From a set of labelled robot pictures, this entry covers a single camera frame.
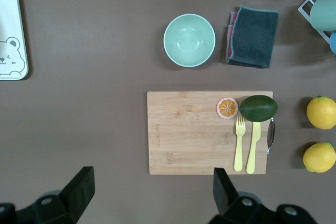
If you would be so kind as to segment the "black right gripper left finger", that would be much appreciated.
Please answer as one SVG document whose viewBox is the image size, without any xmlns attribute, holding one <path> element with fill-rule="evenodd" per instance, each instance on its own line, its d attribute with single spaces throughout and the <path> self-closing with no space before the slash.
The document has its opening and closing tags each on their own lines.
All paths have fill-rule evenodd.
<svg viewBox="0 0 336 224">
<path fill-rule="evenodd" d="M 85 166 L 59 193 L 45 194 L 28 207 L 1 203 L 1 223 L 77 223 L 94 194 L 94 168 Z"/>
</svg>

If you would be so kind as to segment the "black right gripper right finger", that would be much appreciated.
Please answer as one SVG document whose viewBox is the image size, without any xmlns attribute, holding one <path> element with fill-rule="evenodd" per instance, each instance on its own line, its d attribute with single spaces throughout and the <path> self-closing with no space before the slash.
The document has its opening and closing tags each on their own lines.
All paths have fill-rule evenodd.
<svg viewBox="0 0 336 224">
<path fill-rule="evenodd" d="M 218 214 L 210 223 L 316 223 L 299 206 L 282 204 L 272 211 L 256 196 L 240 195 L 223 168 L 214 169 L 213 196 Z"/>
</svg>

